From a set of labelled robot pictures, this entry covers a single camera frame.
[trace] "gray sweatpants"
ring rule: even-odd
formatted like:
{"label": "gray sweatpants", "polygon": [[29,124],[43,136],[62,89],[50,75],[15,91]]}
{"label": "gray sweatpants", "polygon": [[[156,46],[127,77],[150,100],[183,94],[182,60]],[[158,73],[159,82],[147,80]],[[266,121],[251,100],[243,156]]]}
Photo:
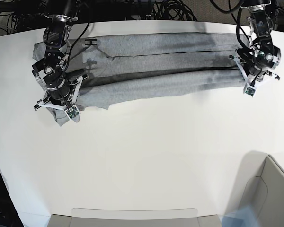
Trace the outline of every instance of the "gray sweatpants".
{"label": "gray sweatpants", "polygon": [[[244,85],[235,62],[228,58],[240,48],[235,34],[168,33],[96,39],[97,46],[86,46],[85,39],[76,44],[68,68],[85,68],[89,75],[76,103],[81,110]],[[44,43],[36,44],[33,58],[42,59],[44,52]],[[68,121],[63,111],[50,111],[59,125]]]}

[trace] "gray cloth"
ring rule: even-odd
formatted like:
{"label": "gray cloth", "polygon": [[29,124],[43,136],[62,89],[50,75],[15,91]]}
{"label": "gray cloth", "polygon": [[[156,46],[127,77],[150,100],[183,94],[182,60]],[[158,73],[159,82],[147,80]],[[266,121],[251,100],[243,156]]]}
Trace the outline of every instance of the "gray cloth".
{"label": "gray cloth", "polygon": [[[89,75],[79,92],[79,109],[108,109],[135,99],[243,86],[240,71],[228,58],[238,48],[235,34],[102,36],[97,46],[87,47],[85,39],[79,40],[68,71],[84,68]],[[33,58],[42,59],[44,52],[44,43],[35,44]],[[63,111],[50,111],[59,125],[68,121]]]}

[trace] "white tabletop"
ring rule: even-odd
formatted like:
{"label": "white tabletop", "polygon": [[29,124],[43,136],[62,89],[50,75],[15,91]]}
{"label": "white tabletop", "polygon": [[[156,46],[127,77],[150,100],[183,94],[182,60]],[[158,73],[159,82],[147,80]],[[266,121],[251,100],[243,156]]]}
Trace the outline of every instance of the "white tabletop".
{"label": "white tabletop", "polygon": [[[85,25],[77,25],[76,38]],[[225,214],[272,154],[284,169],[284,33],[280,81],[251,98],[242,87],[95,107],[59,127],[46,109],[31,65],[44,30],[0,37],[0,170],[24,224],[46,226],[73,208]],[[95,23],[85,37],[166,32],[234,33],[201,22]]]}

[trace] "cable bundle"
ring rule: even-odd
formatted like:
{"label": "cable bundle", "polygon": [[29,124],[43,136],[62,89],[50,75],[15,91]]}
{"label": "cable bundle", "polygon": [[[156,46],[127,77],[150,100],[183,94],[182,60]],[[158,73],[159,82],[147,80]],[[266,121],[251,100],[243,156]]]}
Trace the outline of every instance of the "cable bundle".
{"label": "cable bundle", "polygon": [[198,21],[192,10],[182,0],[155,2],[152,12],[155,20]]}

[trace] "gray fabric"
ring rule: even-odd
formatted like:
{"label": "gray fabric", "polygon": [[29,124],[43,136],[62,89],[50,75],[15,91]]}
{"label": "gray fabric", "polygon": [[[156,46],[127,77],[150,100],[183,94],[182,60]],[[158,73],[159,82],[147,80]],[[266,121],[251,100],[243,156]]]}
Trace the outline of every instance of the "gray fabric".
{"label": "gray fabric", "polygon": [[[235,34],[103,36],[97,37],[97,46],[80,40],[68,71],[85,68],[89,75],[77,100],[81,110],[108,109],[129,100],[242,86],[241,73],[228,58],[238,48]],[[44,43],[36,44],[33,58],[42,59],[44,52]],[[50,111],[59,125],[68,121],[64,112]]]}

